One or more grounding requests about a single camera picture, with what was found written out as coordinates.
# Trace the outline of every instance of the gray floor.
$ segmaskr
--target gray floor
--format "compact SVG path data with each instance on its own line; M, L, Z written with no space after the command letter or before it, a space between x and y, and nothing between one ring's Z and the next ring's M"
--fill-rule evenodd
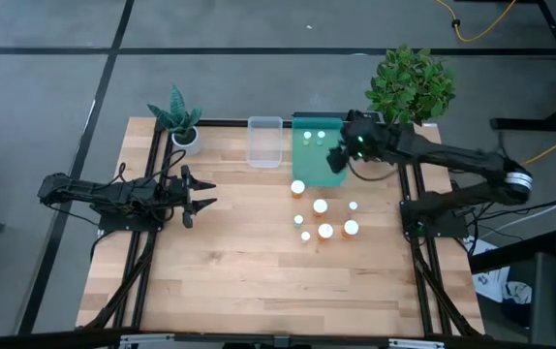
M506 5L453 3L465 36L473 36ZM556 16L556 0L548 1ZM0 46L109 47L123 0L0 0ZM465 45L433 0L210 1L137 0L123 47L193 48L553 48L535 5L520 4L487 37ZM439 120L445 143L491 149L491 117L541 118L556 110L556 58L444 57L456 76L457 98ZM247 118L294 111L344 111L367 106L363 91L380 57L339 55L119 56L82 176L112 177L127 119L148 116L146 103L165 105L176 83L204 117ZM44 175L66 172L90 111L106 57L0 56L0 335L15 331L43 253L52 212L39 206ZM511 157L528 159L556 143L555 133L506 133ZM536 181L529 205L556 199L556 153L530 167ZM476 179L456 177L460 184ZM73 212L96 218L84 205ZM523 238L555 227L545 215L512 231ZM491 222L492 227L507 220ZM70 219L35 331L70 330L89 267L95 228ZM491 236L505 245L512 238ZM496 337L521 331L482 303Z

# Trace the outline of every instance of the green leafy plant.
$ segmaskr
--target green leafy plant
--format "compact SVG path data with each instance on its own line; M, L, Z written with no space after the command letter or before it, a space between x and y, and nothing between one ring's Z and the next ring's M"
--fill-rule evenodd
M199 122L202 114L199 108L192 109L192 112L185 110L183 96L181 96L181 92L179 92L175 85L170 90L170 112L163 111L153 105L147 106L169 132L180 137L188 135L192 127Z
M365 95L370 111L380 111L386 124L414 122L438 117L446 112L455 96L452 75L426 48L412 52L406 46L388 50L386 60L371 78Z

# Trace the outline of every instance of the orange cup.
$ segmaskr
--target orange cup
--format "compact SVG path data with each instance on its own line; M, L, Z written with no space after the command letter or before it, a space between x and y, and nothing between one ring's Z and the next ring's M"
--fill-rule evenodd
M358 229L359 227L357 226L357 222L354 220L348 220L345 222L341 234L343 235L343 238L352 238L357 235Z
M323 242L334 235L334 228L327 223L323 223L319 226L318 232L317 238L319 239L319 242Z
M305 188L306 186L303 181L294 180L293 183L291 183L291 196L293 196L294 199L301 198Z
M313 214L315 217L323 217L327 212L327 202L324 199L315 200L313 203Z

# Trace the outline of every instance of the green tray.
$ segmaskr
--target green tray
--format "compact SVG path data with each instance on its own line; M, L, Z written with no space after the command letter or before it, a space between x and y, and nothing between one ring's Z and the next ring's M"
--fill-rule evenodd
M293 119L293 180L299 179L306 186L340 186L347 177L342 171L334 174L325 157L329 149L338 145L343 121L337 117L295 117ZM304 132L313 137L304 145ZM324 131L324 143L317 144L317 132Z

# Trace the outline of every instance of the wooden table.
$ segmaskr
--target wooden table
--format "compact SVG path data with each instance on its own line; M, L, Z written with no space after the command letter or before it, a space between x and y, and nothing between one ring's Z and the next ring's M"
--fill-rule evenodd
M130 119L119 157L119 163L127 164L126 178L143 175L154 122ZM182 163L196 178L217 184L215 189L193 192L194 198L215 197L218 202L194 218L193 229L182 226L178 211L158 234L142 330L422 336L412 257L401 235L398 174L379 182L349 174L342 187L310 188L294 200L290 129L283 130L281 166L263 170L246 163L245 127L200 130L201 153ZM440 140L436 127L417 131L431 141ZM166 137L161 140L164 151ZM388 164L379 163L357 164L356 169L368 176L391 171ZM446 169L423 165L422 170L427 190L450 189ZM178 166L171 171L178 173ZM312 202L318 198L328 201L325 219L312 215ZM359 203L356 238L335 234L321 244L314 238L302 244L300 233L314 233L324 222L340 232L350 201ZM304 216L303 229L293 226L296 214ZM78 325L92 320L119 286L130 235L115 233L97 246ZM452 239L436 241L446 291L482 332L465 251ZM125 324L130 323L134 290L131 295ZM429 301L439 332L430 290Z

